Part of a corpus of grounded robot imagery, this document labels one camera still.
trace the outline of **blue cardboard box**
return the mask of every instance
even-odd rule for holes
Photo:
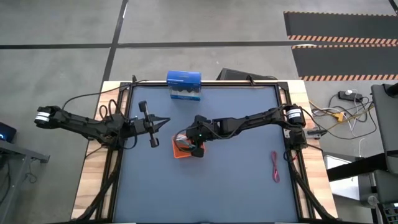
[[[166,81],[170,88],[171,98],[200,100],[200,72],[169,71]]]

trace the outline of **red cable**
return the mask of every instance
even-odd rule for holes
[[[279,173],[278,173],[278,168],[277,168],[277,159],[278,159],[278,154],[275,151],[271,152],[271,158],[272,158],[272,164],[273,164],[273,170],[272,170],[272,178],[274,179],[275,183],[279,183]]]

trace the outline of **wooden table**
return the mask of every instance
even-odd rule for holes
[[[242,82],[242,81],[211,81],[211,82]],[[279,81],[257,81],[257,82],[287,82],[289,85],[290,100],[292,103],[296,103],[307,111],[311,111],[310,103],[308,102],[307,91],[305,89],[304,81],[302,80],[279,80]],[[103,83],[102,91],[116,88],[120,85],[120,81],[108,81]],[[108,105],[110,99],[117,100],[119,90],[114,90],[109,93],[104,93],[100,96],[98,107],[96,110],[95,119],[100,120],[98,108],[101,105]],[[126,98],[123,99],[122,110],[126,105]],[[305,128],[314,128],[315,124],[311,118],[305,114],[305,121],[307,123]],[[319,141],[314,139],[307,140],[309,144],[319,147]],[[99,148],[100,144],[96,141],[90,141],[87,147],[87,154]],[[72,217],[79,217],[87,208],[87,206],[93,201],[96,194],[101,187],[101,180],[104,172],[104,163],[106,159],[106,150],[100,149],[98,152],[92,154],[85,160],[83,170],[81,172],[80,183],[76,194],[75,204],[73,206]],[[326,174],[325,164],[323,162],[322,152],[318,149],[308,147],[302,150],[305,169],[307,171],[308,183],[310,189],[319,202],[324,208],[334,217],[337,217],[337,211],[335,202],[331,193],[328,176]],[[106,216],[109,205],[110,190],[104,200],[103,216]],[[302,210],[304,217],[308,217],[307,201],[304,193],[299,189],[300,202],[302,204]]]

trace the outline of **gray floor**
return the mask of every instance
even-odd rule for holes
[[[109,43],[121,0],[0,0],[1,44]],[[283,11],[394,14],[387,0],[130,0],[119,42],[287,40]],[[68,98],[99,90],[108,49],[0,50],[0,120],[18,129],[16,143],[51,155],[45,166],[32,165],[39,176],[25,184],[14,223],[49,223],[69,219],[87,141],[63,130],[34,126],[38,106],[61,105]],[[164,80],[167,70],[197,70],[215,79],[228,67],[279,79],[297,79],[289,47],[196,49],[119,49],[110,80]],[[372,81],[308,82],[308,97],[326,106],[338,90],[355,88],[364,95]],[[97,97],[76,100],[67,109],[93,116]],[[331,119],[319,119],[330,126]],[[358,124],[355,132],[372,129]],[[347,125],[335,128],[351,134]],[[358,141],[326,135],[329,152],[358,154]],[[379,133],[362,141],[362,156],[381,151]],[[335,198],[341,218],[370,222],[368,209]]]

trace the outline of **blue table surface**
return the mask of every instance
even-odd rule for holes
[[[206,142],[203,158],[175,159],[172,136],[192,124],[195,115],[208,119],[259,113],[277,107],[273,87],[202,88],[201,101],[172,100],[166,87],[135,87],[130,117],[146,100],[150,113],[170,117],[157,133],[125,150],[114,222],[296,222],[289,168],[283,160],[282,129],[267,125],[243,131],[229,140]],[[134,138],[127,141],[132,146]],[[272,180],[271,151],[278,153],[280,182]]]

